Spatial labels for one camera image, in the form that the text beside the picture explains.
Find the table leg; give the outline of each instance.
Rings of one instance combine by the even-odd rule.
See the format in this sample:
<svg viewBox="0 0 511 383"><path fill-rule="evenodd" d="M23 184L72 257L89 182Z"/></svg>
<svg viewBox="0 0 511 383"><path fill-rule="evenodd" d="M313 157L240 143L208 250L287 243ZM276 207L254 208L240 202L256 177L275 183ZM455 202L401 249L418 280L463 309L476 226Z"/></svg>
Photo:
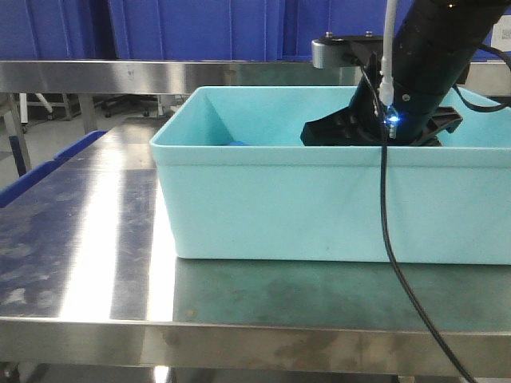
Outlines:
<svg viewBox="0 0 511 383"><path fill-rule="evenodd" d="M18 174L23 176L32 168L30 166L29 151L26 147L25 136L23 135L22 131L22 123L19 118L18 108L14 100L14 95L12 93L9 94L7 96L7 100L10 106L10 110L4 114L3 119L6 123L10 148L13 152L16 169L18 170Z"/></svg>
<svg viewBox="0 0 511 383"><path fill-rule="evenodd" d="M94 101L91 94L79 94L81 117L83 118L83 129L85 133L97 130L96 113Z"/></svg>
<svg viewBox="0 0 511 383"><path fill-rule="evenodd" d="M62 104L64 104L65 119L67 121L71 121L73 119L73 114L71 113L71 105L69 104L69 97L67 97L67 93L62 94Z"/></svg>

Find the white label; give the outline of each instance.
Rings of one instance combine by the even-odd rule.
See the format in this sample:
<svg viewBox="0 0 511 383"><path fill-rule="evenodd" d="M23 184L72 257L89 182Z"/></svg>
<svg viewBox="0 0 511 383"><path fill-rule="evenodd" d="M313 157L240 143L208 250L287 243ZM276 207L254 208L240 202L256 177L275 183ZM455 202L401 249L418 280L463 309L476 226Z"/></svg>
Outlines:
<svg viewBox="0 0 511 383"><path fill-rule="evenodd" d="M493 26L491 45L504 52L511 51L511 14L502 16Z"/></svg>

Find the floor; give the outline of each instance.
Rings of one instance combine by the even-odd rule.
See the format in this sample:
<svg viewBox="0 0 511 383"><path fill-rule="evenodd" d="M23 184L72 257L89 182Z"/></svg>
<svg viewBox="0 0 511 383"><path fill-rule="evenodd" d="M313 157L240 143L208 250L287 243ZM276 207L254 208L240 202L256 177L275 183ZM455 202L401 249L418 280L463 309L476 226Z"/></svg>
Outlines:
<svg viewBox="0 0 511 383"><path fill-rule="evenodd" d="M142 117L143 110L142 105L123 105L117 110L113 110L113 115L110 118L105 118L104 112L100 108L96 108L98 129L110 130L127 117ZM151 116L156 116L156 104L150 109L150 112ZM76 116L71 121L30 119L26 127L25 139L32 168L52 160L56 152L67 148L85 134L81 116ZM17 178L18 173L10 151L6 127L0 117L0 190L12 184Z"/></svg>

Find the white cable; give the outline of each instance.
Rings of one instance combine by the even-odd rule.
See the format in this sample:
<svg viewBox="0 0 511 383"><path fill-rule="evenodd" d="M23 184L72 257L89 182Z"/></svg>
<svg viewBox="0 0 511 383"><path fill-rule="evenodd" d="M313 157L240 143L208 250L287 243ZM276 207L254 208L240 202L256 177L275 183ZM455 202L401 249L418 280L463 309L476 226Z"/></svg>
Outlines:
<svg viewBox="0 0 511 383"><path fill-rule="evenodd" d="M28 124L29 113L28 106L26 104L26 93L19 93L19 119L22 124Z"/></svg>
<svg viewBox="0 0 511 383"><path fill-rule="evenodd" d="M53 113L52 106L50 105L50 103L45 99L45 97L42 94L35 93L35 96L39 99L39 101L41 102L42 106L44 106L46 108L48 113Z"/></svg>
<svg viewBox="0 0 511 383"><path fill-rule="evenodd" d="M396 24L398 0L387 0L385 11L385 30L383 32L382 83L380 84L380 101L385 106L394 102L394 79L392 78L392 41Z"/></svg>

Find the blue crate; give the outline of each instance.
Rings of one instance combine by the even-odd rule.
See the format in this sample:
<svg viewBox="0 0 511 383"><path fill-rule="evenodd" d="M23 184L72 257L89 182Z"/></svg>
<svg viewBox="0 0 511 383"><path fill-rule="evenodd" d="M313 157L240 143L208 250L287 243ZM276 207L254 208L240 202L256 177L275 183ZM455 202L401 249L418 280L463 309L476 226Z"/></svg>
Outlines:
<svg viewBox="0 0 511 383"><path fill-rule="evenodd" d="M400 26L412 0L398 4ZM284 16L283 58L311 60L311 41L327 31L334 35L383 34L386 2L382 0L287 0Z"/></svg>
<svg viewBox="0 0 511 383"><path fill-rule="evenodd" d="M1 0L0 59L114 57L104 0Z"/></svg>
<svg viewBox="0 0 511 383"><path fill-rule="evenodd" d="M5 207L13 202L59 166L61 163L57 161L48 161L21 176L16 182L0 191L0 207Z"/></svg>
<svg viewBox="0 0 511 383"><path fill-rule="evenodd" d="M71 144L69 147L61 150L53 157L60 164L64 164L66 161L75 157L79 152L91 145L95 140L106 134L104 130L95 130L89 134L83 136L80 140Z"/></svg>
<svg viewBox="0 0 511 383"><path fill-rule="evenodd" d="M285 0L109 0L117 56L145 60L282 57Z"/></svg>

